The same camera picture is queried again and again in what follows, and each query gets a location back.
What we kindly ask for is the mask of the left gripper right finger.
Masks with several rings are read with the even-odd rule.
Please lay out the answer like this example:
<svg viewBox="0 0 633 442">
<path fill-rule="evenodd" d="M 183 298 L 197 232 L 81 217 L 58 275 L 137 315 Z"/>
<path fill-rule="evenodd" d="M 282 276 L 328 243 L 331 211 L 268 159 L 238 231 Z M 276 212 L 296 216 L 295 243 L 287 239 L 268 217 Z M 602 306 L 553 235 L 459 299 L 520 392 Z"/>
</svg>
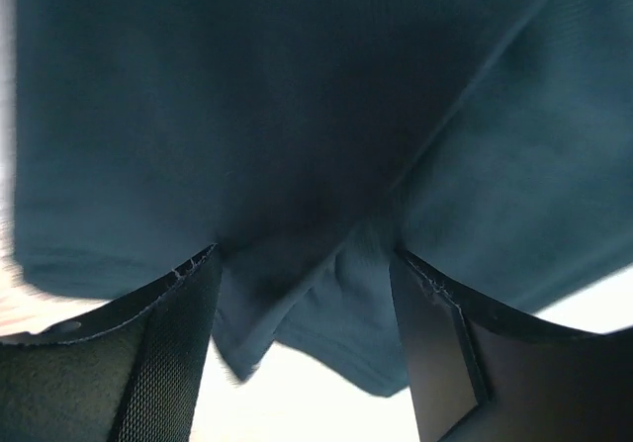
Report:
<svg viewBox="0 0 633 442">
<path fill-rule="evenodd" d="M 626 442 L 632 332 L 509 307 L 410 252 L 390 265 L 418 435 L 426 442 Z"/>
</svg>

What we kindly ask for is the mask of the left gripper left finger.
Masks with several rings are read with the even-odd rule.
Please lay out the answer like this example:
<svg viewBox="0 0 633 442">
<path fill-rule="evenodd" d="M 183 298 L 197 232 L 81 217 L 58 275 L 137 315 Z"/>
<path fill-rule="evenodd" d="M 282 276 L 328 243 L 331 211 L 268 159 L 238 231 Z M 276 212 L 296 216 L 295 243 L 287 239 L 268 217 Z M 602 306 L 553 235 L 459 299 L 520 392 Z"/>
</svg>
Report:
<svg viewBox="0 0 633 442">
<path fill-rule="evenodd" d="M 221 278 L 211 245 L 104 306 L 2 337 L 2 440 L 188 440 Z"/>
</svg>

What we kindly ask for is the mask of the black t shirt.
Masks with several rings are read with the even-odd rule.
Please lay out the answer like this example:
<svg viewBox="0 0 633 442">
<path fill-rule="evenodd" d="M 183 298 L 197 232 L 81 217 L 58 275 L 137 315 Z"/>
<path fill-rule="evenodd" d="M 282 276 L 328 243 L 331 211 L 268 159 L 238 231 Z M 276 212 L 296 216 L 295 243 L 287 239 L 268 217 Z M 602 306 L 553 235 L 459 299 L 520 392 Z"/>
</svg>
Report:
<svg viewBox="0 0 633 442">
<path fill-rule="evenodd" d="M 209 245 L 213 335 L 365 392 L 394 249 L 526 311 L 632 260 L 632 0 L 16 0 L 14 258 L 114 299 Z"/>
</svg>

